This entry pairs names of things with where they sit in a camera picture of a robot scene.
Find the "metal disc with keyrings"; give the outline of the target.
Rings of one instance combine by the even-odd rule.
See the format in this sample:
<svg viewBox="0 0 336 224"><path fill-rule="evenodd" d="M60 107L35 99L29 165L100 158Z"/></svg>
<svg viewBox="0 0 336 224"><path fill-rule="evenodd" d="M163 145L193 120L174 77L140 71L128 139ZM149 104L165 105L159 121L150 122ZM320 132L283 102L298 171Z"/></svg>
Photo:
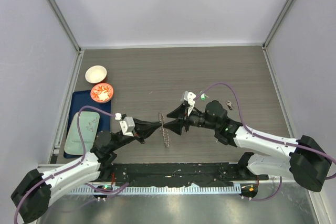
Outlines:
<svg viewBox="0 0 336 224"><path fill-rule="evenodd" d="M166 128L163 127L164 124L164 116L162 113L158 113L158 120L161 122L161 127L160 130L162 132L162 136L163 136L163 142L164 142L164 146L166 148L170 147L170 139L169 139L169 134Z"/></svg>

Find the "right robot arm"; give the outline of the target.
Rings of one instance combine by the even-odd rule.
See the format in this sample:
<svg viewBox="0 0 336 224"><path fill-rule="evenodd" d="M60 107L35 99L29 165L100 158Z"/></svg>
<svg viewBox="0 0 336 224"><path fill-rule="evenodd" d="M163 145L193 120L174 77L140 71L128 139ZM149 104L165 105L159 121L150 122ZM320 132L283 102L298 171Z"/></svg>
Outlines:
<svg viewBox="0 0 336 224"><path fill-rule="evenodd" d="M271 175L295 180L307 190L320 192L331 161L319 144L309 136L300 139L279 137L256 131L230 119L227 110L216 100L201 112L183 102L167 115L171 122L164 128L181 135L191 126L214 130L215 138L224 145L254 150L240 159L237 173L242 179L254 175Z"/></svg>

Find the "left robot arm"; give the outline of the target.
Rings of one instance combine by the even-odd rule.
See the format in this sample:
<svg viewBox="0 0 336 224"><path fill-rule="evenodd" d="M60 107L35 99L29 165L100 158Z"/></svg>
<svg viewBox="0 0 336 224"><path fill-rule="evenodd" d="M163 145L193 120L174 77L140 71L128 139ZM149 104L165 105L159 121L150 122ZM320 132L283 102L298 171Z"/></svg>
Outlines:
<svg viewBox="0 0 336 224"><path fill-rule="evenodd" d="M14 222L21 217L24 223L31 223L41 217L56 200L85 183L107 181L112 174L115 151L133 141L143 144L158 128L161 122L147 122L125 117L119 122L120 131L100 131L90 151L80 158L58 168L39 172L29 171L11 195L16 206Z"/></svg>

